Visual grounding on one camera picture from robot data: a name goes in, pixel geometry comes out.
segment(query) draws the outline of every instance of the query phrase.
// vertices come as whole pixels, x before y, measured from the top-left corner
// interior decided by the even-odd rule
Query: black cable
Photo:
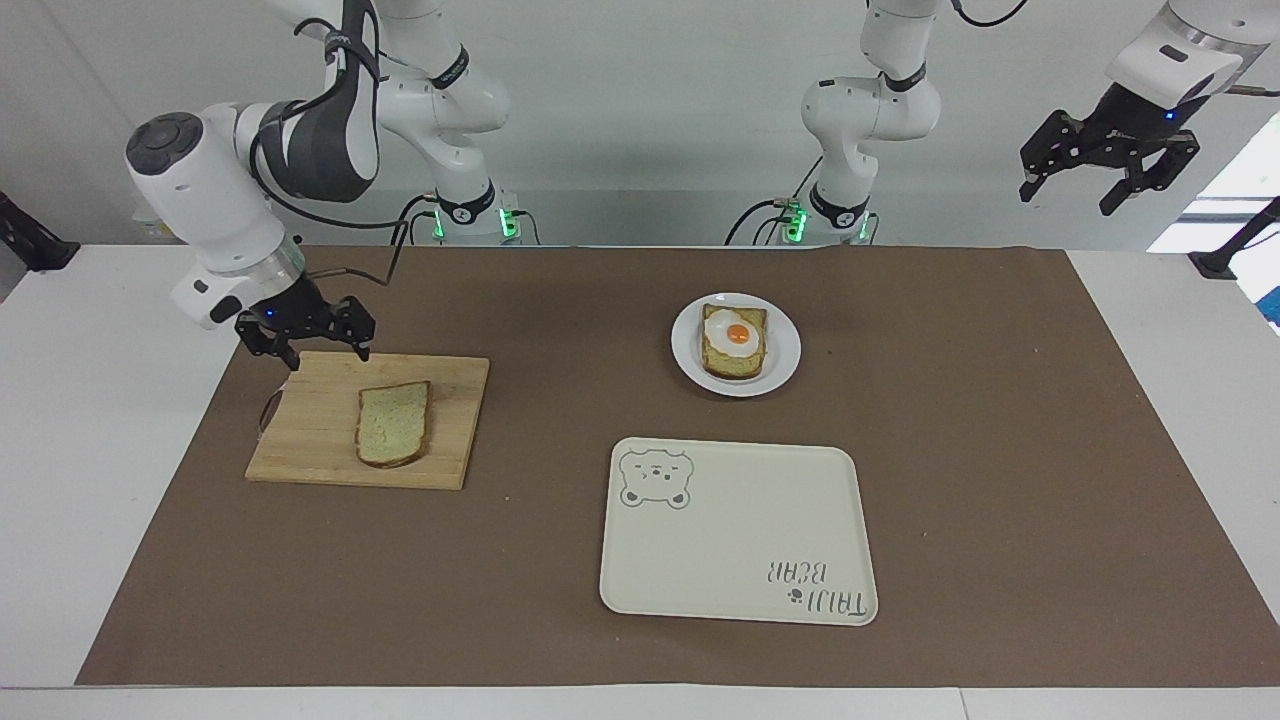
[[[397,227],[392,232],[392,245],[396,246],[396,251],[392,254],[392,263],[387,268],[385,278],[379,278],[378,275],[374,275],[372,273],[361,270],[358,268],[330,268],[328,270],[316,270],[315,273],[307,273],[307,275],[311,279],[316,281],[324,278],[333,278],[337,275],[356,275],[357,278],[365,278],[366,281],[378,283],[383,287],[389,287],[392,284],[392,277],[396,275],[396,265],[399,263],[399,254],[401,250],[403,250],[404,247],[404,240],[410,238],[413,234],[413,220],[417,220],[424,215],[433,218],[435,217],[434,214],[419,213],[417,215],[413,217],[413,220],[410,220],[407,223],[404,222],[404,217],[408,215],[408,211],[413,208],[413,205],[425,200],[426,196],[420,195],[413,200],[408,201],[407,204],[404,204],[404,209],[401,210],[401,219],[397,222]]]
[[[1233,85],[1225,92],[1226,95],[1247,95],[1251,97],[1280,97],[1280,90],[1267,90],[1254,85]]]
[[[1012,10],[1009,10],[1009,13],[1005,17],[995,19],[995,20],[975,20],[975,19],[970,18],[969,14],[964,12],[964,6],[961,5],[961,0],[951,0],[951,6],[955,8],[956,14],[960,15],[961,20],[972,24],[973,27],[988,28],[988,27],[996,27],[996,26],[1005,24],[1006,22],[1014,19],[1014,15],[1016,15],[1020,12],[1023,12],[1023,8],[1027,6],[1027,3],[1028,3],[1028,0],[1019,0],[1018,5],[1015,5]]]
[[[773,223],[774,229],[777,229],[777,225],[781,222],[782,220],[780,220],[777,218],[765,218],[764,222],[760,223],[760,227],[755,228],[755,236],[751,237],[751,245],[759,245],[759,242],[760,242],[760,233],[764,232],[764,227],[765,225],[768,225],[769,223]],[[768,243],[769,243],[769,240],[765,238],[764,245],[768,245]]]
[[[804,186],[806,182],[809,182],[809,178],[812,178],[813,174],[818,172],[818,165],[820,164],[822,164],[822,155],[818,155],[818,159],[813,161],[813,165],[809,168],[809,172],[804,174],[804,178],[800,181],[800,184],[796,186],[795,192],[791,193],[792,202],[795,202],[796,199],[800,197],[800,191],[804,190]],[[778,211],[778,217],[774,218],[774,220],[777,222],[773,224],[773,229],[769,231],[769,240],[767,240],[764,245],[773,245],[773,233],[778,232],[778,228],[782,227],[782,220],[786,219],[786,214],[787,214],[787,208],[783,208],[782,210]]]
[[[534,225],[534,242],[536,245],[543,243],[543,236],[538,233],[538,218],[534,217],[529,210],[513,210],[511,213],[513,218],[529,218],[529,222]]]
[[[879,213],[870,213],[870,214],[868,214],[867,222],[869,223],[872,220],[876,220],[876,225],[872,228],[872,234],[868,238],[867,245],[876,245],[876,233],[879,232]]]
[[[758,210],[763,210],[765,208],[772,208],[772,206],[773,206],[773,201],[772,200],[762,200],[762,201],[756,202],[755,205],[751,205],[750,208],[748,208],[745,213],[742,213],[741,215],[739,215],[737,222],[733,223],[732,228],[730,228],[728,234],[724,236],[724,246],[727,247],[730,243],[733,242],[733,236],[737,234],[737,228],[742,227],[742,223],[745,223],[748,218],[750,218]]]
[[[417,222],[421,220],[422,218],[433,218],[434,219],[435,218],[435,213],[431,213],[430,210],[425,210],[425,211],[419,213],[419,214],[413,215],[412,218],[410,218],[410,220],[408,220],[408,243],[410,245],[417,245],[416,242],[413,242],[413,231],[417,227]]]

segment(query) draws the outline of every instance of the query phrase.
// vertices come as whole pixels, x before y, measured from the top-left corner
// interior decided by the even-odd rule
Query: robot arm
[[[925,76],[924,54],[940,5],[872,0],[860,42],[879,76],[824,79],[805,94],[804,124],[823,151],[818,181],[804,201],[809,232],[836,241],[856,233],[879,170],[876,158],[861,151],[863,141],[918,140],[937,124],[942,101]]]
[[[306,102],[160,115],[133,133],[125,159],[142,195],[196,252],[172,293],[187,315],[205,328],[236,318],[251,352],[294,369],[289,341],[307,337],[344,342],[367,359],[372,318],[355,297],[324,300],[255,178],[261,173],[291,195],[333,201],[355,200],[369,187],[378,172],[378,18],[369,0],[274,6],[300,31],[323,28],[325,92]]]
[[[1187,120],[1230,88],[1277,36],[1274,0],[1169,0],[1111,61],[1114,83],[1093,113],[1076,120],[1056,110],[1023,146],[1023,201],[1050,176],[1079,165],[1125,170],[1100,204],[1103,215],[1146,190],[1167,188],[1199,152],[1196,135],[1183,129]]]
[[[389,77],[379,123],[426,160],[445,237],[504,238],[502,188],[466,137],[503,127],[506,87],[471,63],[443,0],[378,0]]]
[[[206,328],[236,318],[251,352],[294,369],[289,341],[307,337],[344,342],[367,359],[374,319],[355,297],[324,300],[262,188],[271,181],[294,197],[360,197],[378,174],[378,87],[387,82],[396,90],[383,124],[422,150],[448,222],[460,234],[502,237],[499,191],[484,156],[458,133],[502,127],[509,102],[500,85],[470,67],[438,1],[379,0],[381,18],[371,0],[270,5],[296,33],[325,44],[326,90],[308,101],[221,104],[200,115],[155,118],[129,140],[129,172],[196,251],[196,265],[172,295],[187,315]],[[394,68],[387,77],[380,56]]]

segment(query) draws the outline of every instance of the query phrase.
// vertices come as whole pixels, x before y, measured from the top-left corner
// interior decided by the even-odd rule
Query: slice of bread
[[[356,456],[372,468],[399,468],[426,455],[426,411],[431,383],[360,391]]]
[[[732,310],[739,314],[740,318],[746,320],[750,325],[755,328],[755,332],[760,336],[760,346],[746,357],[733,357],[724,355],[719,350],[712,346],[710,340],[707,338],[707,318],[710,318],[717,310]],[[703,305],[703,368],[726,380],[749,380],[760,374],[764,369],[764,336],[765,327],[768,322],[768,310],[763,307],[731,307],[726,305]]]

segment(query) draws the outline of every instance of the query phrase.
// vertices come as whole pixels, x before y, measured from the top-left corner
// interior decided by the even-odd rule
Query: white wall
[[[968,3],[980,17],[1009,5]],[[979,31],[943,4],[929,54],[942,122],[924,141],[878,149],[881,242],[1146,249],[1274,101],[1216,99],[1190,124],[1204,151],[1183,179],[1111,219],[1097,211],[1116,178],[1103,170],[1055,177],[1021,205],[1018,149],[1051,110],[1093,108],[1106,63],[1160,5],[1038,0]],[[850,0],[449,8],[475,61],[511,88],[511,123],[480,141],[499,181],[538,211],[545,240],[719,242],[750,200],[790,192],[817,155],[799,117],[805,87],[870,72],[856,47],[863,4]],[[40,27],[50,19],[52,31]],[[58,28],[70,38],[61,54],[81,54],[90,76],[47,51]],[[0,61],[0,187],[55,232],[87,242],[133,238],[124,138],[97,122],[113,115],[106,105],[132,124],[223,100],[310,96],[321,72],[319,44],[291,37],[259,0],[5,0]],[[1280,51],[1248,79],[1280,85]],[[97,81],[105,92],[81,87]],[[397,138],[384,149],[370,197],[332,211],[383,215],[431,186]]]

